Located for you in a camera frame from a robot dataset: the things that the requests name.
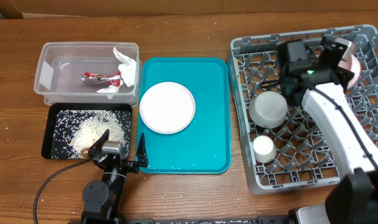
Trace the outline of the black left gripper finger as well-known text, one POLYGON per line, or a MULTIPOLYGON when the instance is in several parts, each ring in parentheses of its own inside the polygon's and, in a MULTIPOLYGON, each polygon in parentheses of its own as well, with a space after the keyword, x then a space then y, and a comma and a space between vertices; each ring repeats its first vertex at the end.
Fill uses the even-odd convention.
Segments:
POLYGON ((110 130, 107 129, 102 136, 92 145, 88 148, 88 156, 93 157, 98 151, 102 149, 102 146, 104 145, 105 141, 108 140, 110 135, 110 130))
POLYGON ((141 133, 138 146, 136 148, 136 162, 139 167, 148 167, 148 155, 145 146, 145 136, 141 133))

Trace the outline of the pink small bowl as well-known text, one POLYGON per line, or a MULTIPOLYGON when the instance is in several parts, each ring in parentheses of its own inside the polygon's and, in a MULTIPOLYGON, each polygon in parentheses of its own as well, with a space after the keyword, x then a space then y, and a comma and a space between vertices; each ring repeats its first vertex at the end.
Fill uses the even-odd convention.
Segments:
POLYGON ((352 73, 352 77, 350 80, 347 81, 347 86, 344 89, 348 90, 352 88, 357 83, 360 77, 361 64, 359 60, 354 55, 351 55, 350 59, 346 61, 341 60, 338 63, 338 67, 343 68, 352 73))

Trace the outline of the pink plate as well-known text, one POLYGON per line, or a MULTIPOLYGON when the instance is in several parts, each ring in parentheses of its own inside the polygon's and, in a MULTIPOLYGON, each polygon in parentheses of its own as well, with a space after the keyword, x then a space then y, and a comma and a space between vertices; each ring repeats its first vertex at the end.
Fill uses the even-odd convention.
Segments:
POLYGON ((144 93, 139 113, 150 130, 159 134, 175 134, 193 120, 196 102, 185 86, 176 82, 162 82, 144 93))

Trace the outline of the red snack wrapper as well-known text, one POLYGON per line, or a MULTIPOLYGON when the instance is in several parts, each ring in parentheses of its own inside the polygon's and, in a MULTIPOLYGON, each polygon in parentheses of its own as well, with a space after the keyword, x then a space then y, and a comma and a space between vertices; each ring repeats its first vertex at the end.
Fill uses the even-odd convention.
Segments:
POLYGON ((119 87, 123 84, 123 79, 120 72, 116 72, 111 75, 85 72, 84 75, 79 78, 79 81, 93 85, 107 83, 111 86, 116 87, 119 87))

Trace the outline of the grey bowl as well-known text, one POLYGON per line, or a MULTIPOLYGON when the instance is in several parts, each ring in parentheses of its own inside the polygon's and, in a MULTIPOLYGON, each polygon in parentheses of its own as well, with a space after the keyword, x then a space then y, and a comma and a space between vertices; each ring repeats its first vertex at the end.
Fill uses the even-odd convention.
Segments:
POLYGON ((251 100, 248 113, 252 121, 262 128, 276 128, 286 119, 288 105, 283 96, 265 91, 251 100))

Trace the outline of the white napkin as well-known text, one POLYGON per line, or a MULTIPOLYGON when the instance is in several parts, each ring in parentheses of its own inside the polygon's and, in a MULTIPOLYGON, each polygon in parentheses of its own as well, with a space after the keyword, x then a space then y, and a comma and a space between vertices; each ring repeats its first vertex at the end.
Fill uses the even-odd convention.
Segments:
POLYGON ((121 86, 132 87, 136 78, 136 61, 113 48, 115 57, 120 61, 118 71, 106 76, 108 87, 97 90, 97 93, 118 93, 121 86))

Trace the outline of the white paper cup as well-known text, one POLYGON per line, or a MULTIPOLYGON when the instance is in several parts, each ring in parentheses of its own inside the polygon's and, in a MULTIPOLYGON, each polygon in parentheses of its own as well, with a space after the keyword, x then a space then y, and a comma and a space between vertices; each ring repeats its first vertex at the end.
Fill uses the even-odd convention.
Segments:
POLYGON ((258 162, 271 162, 276 156, 276 146, 268 136, 257 136, 253 141, 253 150, 258 162))

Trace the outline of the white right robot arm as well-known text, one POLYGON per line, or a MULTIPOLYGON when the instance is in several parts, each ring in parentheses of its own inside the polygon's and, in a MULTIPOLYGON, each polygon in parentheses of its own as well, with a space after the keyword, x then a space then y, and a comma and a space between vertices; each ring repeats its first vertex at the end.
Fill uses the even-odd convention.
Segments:
POLYGON ((378 147, 347 103, 360 77, 351 41, 324 37, 317 59, 303 40, 277 45, 278 83, 290 106, 316 123, 338 168, 340 183, 319 205, 290 211, 291 223, 378 223, 378 147))

